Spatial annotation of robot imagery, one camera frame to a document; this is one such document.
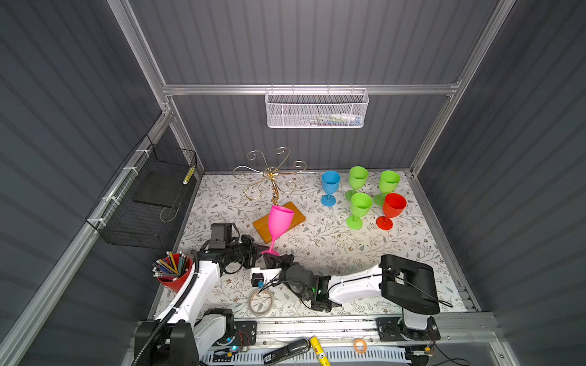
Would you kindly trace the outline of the pink wine glass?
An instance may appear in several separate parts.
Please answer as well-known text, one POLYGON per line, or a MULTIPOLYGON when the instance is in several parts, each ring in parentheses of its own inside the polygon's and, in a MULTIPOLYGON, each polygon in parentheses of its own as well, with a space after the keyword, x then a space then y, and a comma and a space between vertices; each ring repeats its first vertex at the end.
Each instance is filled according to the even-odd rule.
POLYGON ((279 253, 274 249, 276 240, 289 230, 294 216, 295 212, 293 210, 278 205, 272 206, 268 219, 268 228, 272 241, 270 248, 262 252, 263 255, 279 255, 279 253))

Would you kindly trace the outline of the gold wire wine glass rack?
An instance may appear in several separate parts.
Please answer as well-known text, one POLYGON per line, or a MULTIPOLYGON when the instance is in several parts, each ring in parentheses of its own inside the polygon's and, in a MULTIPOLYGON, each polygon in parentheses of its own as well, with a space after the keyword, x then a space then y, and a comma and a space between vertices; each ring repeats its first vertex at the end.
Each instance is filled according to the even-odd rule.
POLYGON ((254 172, 254 173, 262 175, 262 178, 260 180, 257 180, 253 183, 250 183, 245 188, 245 190, 244 190, 245 197, 248 198, 250 201, 260 198, 262 196, 262 189, 261 189, 260 185, 264 181, 268 181, 270 183, 271 189, 273 190, 271 202, 273 205, 280 206, 279 205, 280 194, 281 193, 292 193, 297 188, 297 185, 293 182, 292 183, 293 184, 292 190, 289 190, 289 191, 282 190, 278 185, 277 178, 284 177, 287 175, 297 175, 299 173, 304 172, 307 169, 306 162, 304 162, 302 160, 296 160, 294 162, 295 170, 293 172, 281 172, 280 169, 285 164, 285 162, 288 160, 288 157, 290 157, 290 153, 291 152, 288 147, 285 147, 285 146, 278 147, 276 149, 276 155, 283 156, 282 161, 281 161, 281 163, 278 164, 278 166, 270 166, 266 160, 266 156, 263 153, 263 151, 261 151, 259 149, 254 149, 254 150, 251 150, 250 152, 248 152, 248 154, 247 154, 248 161, 252 162, 252 161, 256 160, 258 155, 260 155, 262 158, 262 161, 264 161, 266 167, 262 171, 251 168, 250 166, 246 166, 246 165, 240 165, 240 166, 237 166, 236 168, 233 169, 232 175, 233 175, 233 177, 235 177, 237 179, 245 179, 247 177, 247 173, 245 172, 245 169, 247 169, 250 172, 254 172))

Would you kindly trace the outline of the green wine glass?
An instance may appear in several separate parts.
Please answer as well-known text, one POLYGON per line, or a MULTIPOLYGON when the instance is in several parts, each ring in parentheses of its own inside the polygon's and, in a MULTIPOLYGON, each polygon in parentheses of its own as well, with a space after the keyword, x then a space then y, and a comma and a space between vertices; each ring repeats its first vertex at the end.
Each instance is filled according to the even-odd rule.
POLYGON ((346 225, 352 230, 359 230, 363 226, 363 218, 372 207, 372 198, 365 193, 355 193, 351 200, 351 216, 346 219, 346 225))
POLYGON ((366 184, 367 179, 369 178, 369 172, 366 168, 362 166, 354 166, 349 171, 349 186, 351 189, 345 193, 345 198, 347 201, 352 199, 352 196, 360 190, 364 184, 366 184))
POLYGON ((395 191, 400 179, 401 176, 395 171, 387 170, 382 172, 378 183, 380 193, 374 197, 374 204, 380 207, 383 206, 386 196, 395 191))

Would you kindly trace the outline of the blue wine glass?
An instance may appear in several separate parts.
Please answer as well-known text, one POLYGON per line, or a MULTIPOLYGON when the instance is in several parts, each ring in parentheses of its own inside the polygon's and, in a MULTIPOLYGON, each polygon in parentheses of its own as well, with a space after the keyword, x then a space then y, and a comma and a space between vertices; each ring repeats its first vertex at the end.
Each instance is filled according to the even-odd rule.
POLYGON ((335 171, 327 171, 322 175, 322 189, 325 195, 321 198, 320 202, 325 207, 333 207, 337 200, 334 194, 337 192, 340 184, 340 174, 335 171))

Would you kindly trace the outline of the red wine glass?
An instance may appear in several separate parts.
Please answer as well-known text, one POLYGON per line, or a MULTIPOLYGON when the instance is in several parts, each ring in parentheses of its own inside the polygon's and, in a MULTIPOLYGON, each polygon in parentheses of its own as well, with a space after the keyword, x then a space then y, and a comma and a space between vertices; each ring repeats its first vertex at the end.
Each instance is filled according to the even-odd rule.
POLYGON ((400 194, 390 193, 386 195, 382 210, 383 215, 378 217, 376 225, 381 230, 390 230, 393 227, 393 218, 397 218, 407 207, 407 200, 400 194))

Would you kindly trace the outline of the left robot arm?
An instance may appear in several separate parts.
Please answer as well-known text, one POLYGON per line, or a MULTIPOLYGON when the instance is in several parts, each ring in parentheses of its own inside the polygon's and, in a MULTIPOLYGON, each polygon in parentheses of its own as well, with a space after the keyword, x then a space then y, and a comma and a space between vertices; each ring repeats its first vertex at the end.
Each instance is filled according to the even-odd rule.
POLYGON ((238 233, 236 225, 212 224, 212 237, 192 251, 187 278, 171 303, 155 319, 140 324, 134 336, 133 365, 203 365, 201 357, 218 340, 235 334, 233 311, 212 309, 199 317, 209 294, 237 263, 252 268, 268 247, 252 236, 238 233))

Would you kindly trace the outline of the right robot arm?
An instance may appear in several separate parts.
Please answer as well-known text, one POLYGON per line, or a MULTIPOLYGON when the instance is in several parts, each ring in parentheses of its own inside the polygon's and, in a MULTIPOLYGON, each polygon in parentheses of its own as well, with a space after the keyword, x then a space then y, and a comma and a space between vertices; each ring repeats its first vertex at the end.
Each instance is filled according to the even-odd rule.
POLYGON ((347 275, 317 275, 295 261, 294 256, 263 255, 267 269, 250 270, 251 285, 265 291, 285 285, 310 310, 329 313, 335 307, 367 297, 382 297, 401 308, 391 328, 406 340, 441 339, 433 318, 440 312, 433 268, 394 255, 380 263, 347 275))

